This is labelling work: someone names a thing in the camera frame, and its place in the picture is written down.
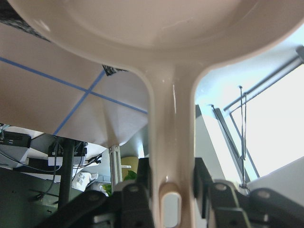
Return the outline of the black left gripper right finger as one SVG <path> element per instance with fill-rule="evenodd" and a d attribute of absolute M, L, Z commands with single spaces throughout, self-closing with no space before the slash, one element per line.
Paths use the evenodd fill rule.
<path fill-rule="evenodd" d="M 193 192 L 208 228 L 250 228 L 247 196 L 229 181 L 213 180 L 203 159 L 195 158 Z"/>

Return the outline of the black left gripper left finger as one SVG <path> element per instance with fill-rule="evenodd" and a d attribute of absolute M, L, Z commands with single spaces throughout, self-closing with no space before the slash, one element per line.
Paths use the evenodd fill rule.
<path fill-rule="evenodd" d="M 118 201 L 119 228 L 153 228 L 150 210 L 151 169 L 148 158 L 138 160 L 135 180 L 123 181 L 116 185 L 114 195 Z"/>

